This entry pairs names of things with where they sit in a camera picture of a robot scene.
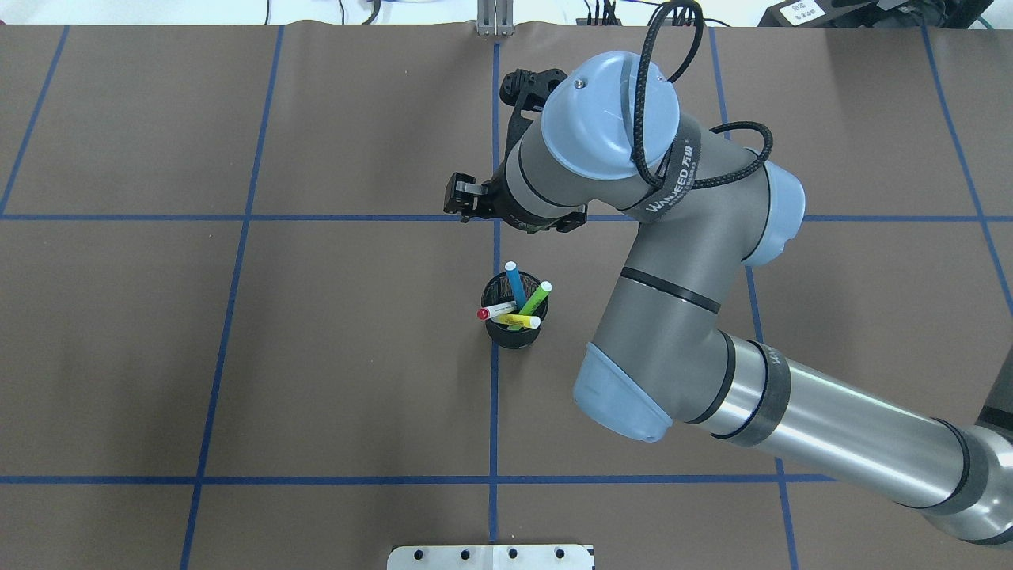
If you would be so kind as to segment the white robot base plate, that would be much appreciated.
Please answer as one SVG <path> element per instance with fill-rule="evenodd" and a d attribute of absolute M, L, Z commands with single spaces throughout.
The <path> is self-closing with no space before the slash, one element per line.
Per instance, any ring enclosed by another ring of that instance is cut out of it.
<path fill-rule="evenodd" d="M 405 545 L 387 569 L 594 569 L 594 548 L 580 544 Z"/>

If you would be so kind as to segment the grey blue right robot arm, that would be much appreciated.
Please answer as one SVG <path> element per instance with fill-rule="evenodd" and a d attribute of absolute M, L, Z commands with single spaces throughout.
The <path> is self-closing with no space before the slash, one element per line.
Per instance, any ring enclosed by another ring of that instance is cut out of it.
<path fill-rule="evenodd" d="M 973 426 L 905 410 L 720 331 L 741 267 L 778 257 L 806 194 L 763 150 L 702 127 L 647 55 L 594 55 L 571 73 L 517 69 L 503 162 L 456 173 L 444 210 L 528 234 L 568 232 L 607 203 L 638 231 L 573 386 L 601 426 L 654 443 L 674 423 L 803 463 L 919 512 L 971 545 L 1011 548 L 1011 364 Z"/>

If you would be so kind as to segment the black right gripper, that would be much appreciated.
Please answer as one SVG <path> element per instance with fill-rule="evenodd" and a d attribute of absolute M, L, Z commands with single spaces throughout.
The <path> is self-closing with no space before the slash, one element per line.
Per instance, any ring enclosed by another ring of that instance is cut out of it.
<path fill-rule="evenodd" d="M 460 218 L 500 219 L 515 230 L 536 234 L 569 232 L 587 221 L 587 206 L 547 201 L 522 178 L 496 177 L 477 184 L 465 173 L 452 173 L 446 184 L 442 212 Z"/>

